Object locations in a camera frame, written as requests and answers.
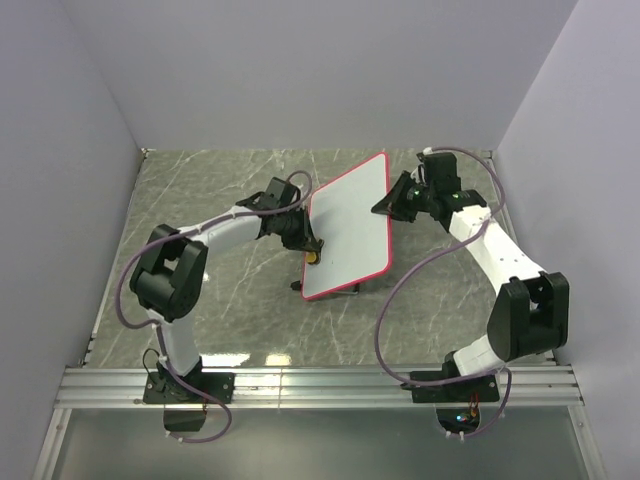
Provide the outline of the yellow black bone eraser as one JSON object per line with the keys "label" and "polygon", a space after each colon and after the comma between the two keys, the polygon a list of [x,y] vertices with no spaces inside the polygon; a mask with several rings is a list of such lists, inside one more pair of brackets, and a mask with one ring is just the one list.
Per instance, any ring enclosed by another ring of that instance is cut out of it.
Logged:
{"label": "yellow black bone eraser", "polygon": [[320,262],[320,254],[318,252],[306,252],[305,262],[308,265],[316,265]]}

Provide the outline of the pink framed whiteboard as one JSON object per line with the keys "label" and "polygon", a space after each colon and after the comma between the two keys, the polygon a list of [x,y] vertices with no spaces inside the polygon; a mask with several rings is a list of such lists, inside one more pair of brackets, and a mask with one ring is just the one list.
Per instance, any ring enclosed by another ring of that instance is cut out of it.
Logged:
{"label": "pink framed whiteboard", "polygon": [[390,190],[390,161],[385,152],[359,163],[311,196],[309,215],[315,235],[324,241],[320,262],[303,266],[301,296],[362,283],[392,265],[391,219],[371,208]]}

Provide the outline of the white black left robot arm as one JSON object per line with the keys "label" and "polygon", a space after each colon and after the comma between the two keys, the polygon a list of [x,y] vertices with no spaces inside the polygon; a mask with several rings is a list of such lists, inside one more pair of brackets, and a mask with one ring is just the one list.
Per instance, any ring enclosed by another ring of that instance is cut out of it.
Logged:
{"label": "white black left robot arm", "polygon": [[316,237],[301,202],[263,199],[263,195],[259,192],[198,225],[174,229],[162,224],[140,252],[129,288],[158,338],[158,375],[180,402],[208,398],[211,391],[193,333],[193,310],[208,257],[277,235],[285,249],[303,252],[314,263],[321,258],[324,241]]}

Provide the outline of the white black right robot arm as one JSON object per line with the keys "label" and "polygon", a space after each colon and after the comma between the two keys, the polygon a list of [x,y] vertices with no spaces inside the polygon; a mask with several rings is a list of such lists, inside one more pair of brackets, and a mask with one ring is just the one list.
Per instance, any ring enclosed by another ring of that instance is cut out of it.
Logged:
{"label": "white black right robot arm", "polygon": [[402,378],[404,386],[442,387],[448,397],[461,400],[475,390],[477,379],[513,360],[567,343],[568,279],[532,261],[502,229],[477,191],[461,189],[458,180],[418,182],[403,172],[371,211],[402,222],[412,222],[420,213],[429,214],[457,242],[428,259],[434,261],[466,249],[496,294],[485,334],[453,352],[443,363],[439,378]]}

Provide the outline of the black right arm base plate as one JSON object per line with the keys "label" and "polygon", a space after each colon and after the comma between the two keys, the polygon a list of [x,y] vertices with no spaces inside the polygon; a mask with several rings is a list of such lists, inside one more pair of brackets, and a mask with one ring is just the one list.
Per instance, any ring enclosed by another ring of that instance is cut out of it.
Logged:
{"label": "black right arm base plate", "polygon": [[414,403],[454,404],[470,403],[472,400],[497,402],[500,399],[499,387],[494,375],[434,386],[418,386],[403,382],[400,387],[411,393]]}

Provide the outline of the aluminium mounting rail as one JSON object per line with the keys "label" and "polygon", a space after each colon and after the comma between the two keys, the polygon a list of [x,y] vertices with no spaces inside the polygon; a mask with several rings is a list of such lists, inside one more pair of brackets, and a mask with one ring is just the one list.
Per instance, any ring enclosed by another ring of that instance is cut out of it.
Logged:
{"label": "aluminium mounting rail", "polygon": [[[575,407],[584,404],[570,367],[511,368],[508,401],[513,407]],[[235,368],[229,408],[399,409],[413,408],[411,393],[376,367]],[[54,401],[56,409],[162,409],[143,400],[143,369],[68,369]]]}

